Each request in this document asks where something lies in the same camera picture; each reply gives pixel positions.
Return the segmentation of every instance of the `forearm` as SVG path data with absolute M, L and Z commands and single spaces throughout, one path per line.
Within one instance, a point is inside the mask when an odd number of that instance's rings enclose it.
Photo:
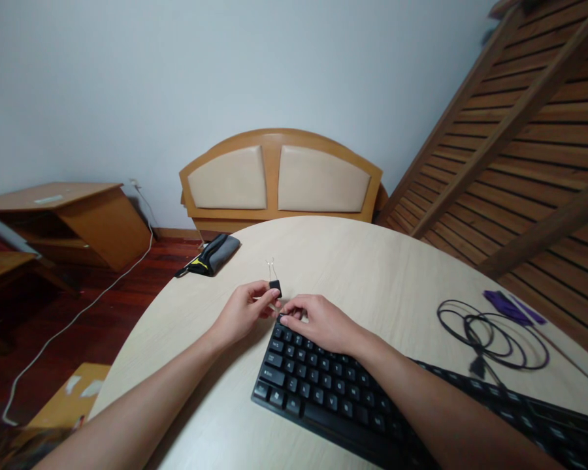
M 385 390 L 431 454 L 450 468 L 558 467 L 485 407 L 362 330 L 351 355 Z
M 70 436 L 37 468 L 142 468 L 223 348 L 207 332 Z

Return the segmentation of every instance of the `spacebar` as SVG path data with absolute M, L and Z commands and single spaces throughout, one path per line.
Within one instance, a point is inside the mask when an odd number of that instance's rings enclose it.
M 313 403 L 305 404 L 303 420 L 311 421 L 330 434 L 348 441 L 365 454 L 385 456 L 391 459 L 397 457 L 396 450 L 382 436 L 336 416 Z

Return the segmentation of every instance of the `light wood table top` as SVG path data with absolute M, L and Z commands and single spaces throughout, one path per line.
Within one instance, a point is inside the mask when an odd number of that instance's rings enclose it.
M 57 209 L 122 183 L 48 183 L 0 195 L 0 212 Z
M 436 309 L 440 302 L 454 298 L 492 311 L 482 292 L 502 290 L 429 245 L 349 219 L 290 217 L 245 228 L 235 236 L 242 246 L 216 277 L 188 274 L 172 279 L 159 293 L 113 363 L 91 417 L 198 339 L 237 285 L 267 279 L 265 260 L 272 257 L 284 299 L 322 294 L 405 355 L 463 375 L 468 375 L 475 354 L 441 327 Z M 372 467 L 251 402 L 272 325 L 273 321 L 262 322 L 216 362 L 159 446 L 155 464 Z M 551 324 L 541 331 L 588 371 L 585 351 Z M 549 349 L 551 363 L 540 371 L 493 367 L 511 390 L 588 414 L 588 378 Z

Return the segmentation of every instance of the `gray pouch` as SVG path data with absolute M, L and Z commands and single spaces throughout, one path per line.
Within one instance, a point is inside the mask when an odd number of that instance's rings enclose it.
M 233 256 L 240 247 L 240 241 L 226 234 L 220 234 L 207 245 L 204 251 L 187 266 L 177 271 L 175 277 L 182 277 L 188 272 L 215 276 L 220 268 Z

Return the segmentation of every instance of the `purple strap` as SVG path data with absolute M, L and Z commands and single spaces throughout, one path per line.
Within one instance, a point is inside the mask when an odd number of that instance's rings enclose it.
M 497 311 L 506 317 L 511 318 L 516 323 L 523 326 L 531 326 L 533 323 L 527 316 L 518 310 L 518 307 L 511 303 L 501 292 L 494 290 L 485 290 L 483 296 L 486 297 Z
M 513 296 L 512 294 L 510 294 L 510 297 L 512 297 L 521 306 L 521 308 L 525 310 L 525 312 L 528 313 L 529 316 L 532 317 L 538 324 L 545 324 L 547 322 L 547 320 L 539 316 L 539 314 L 537 314 L 535 310 L 531 309 L 523 302 L 518 300 L 517 296 Z

